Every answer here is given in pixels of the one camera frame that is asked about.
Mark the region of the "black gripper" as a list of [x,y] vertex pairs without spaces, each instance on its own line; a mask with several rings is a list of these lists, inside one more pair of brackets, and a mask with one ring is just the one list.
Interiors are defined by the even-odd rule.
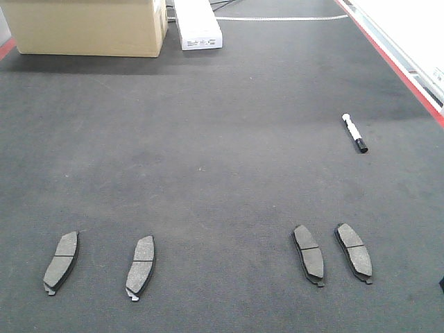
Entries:
[[442,279],[440,280],[439,285],[441,287],[441,290],[444,292],[444,277],[442,277]]

